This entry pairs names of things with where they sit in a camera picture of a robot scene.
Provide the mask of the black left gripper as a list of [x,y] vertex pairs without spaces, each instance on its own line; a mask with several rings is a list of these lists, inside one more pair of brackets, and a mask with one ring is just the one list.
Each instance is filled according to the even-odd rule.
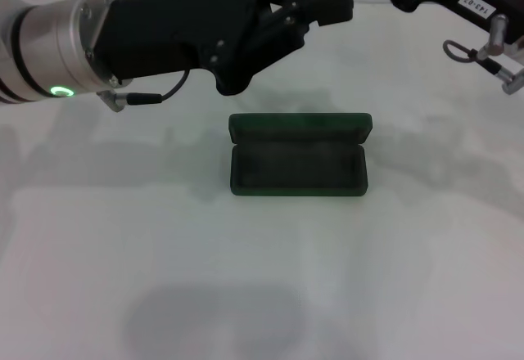
[[305,45],[309,25],[347,22],[352,0],[295,0],[256,29],[262,0],[115,0],[94,53],[117,79],[208,70],[236,95]]

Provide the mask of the green glasses case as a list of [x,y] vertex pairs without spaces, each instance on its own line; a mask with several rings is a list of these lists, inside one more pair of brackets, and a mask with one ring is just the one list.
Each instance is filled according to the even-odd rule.
[[228,120],[236,196],[363,196],[367,113],[248,113]]

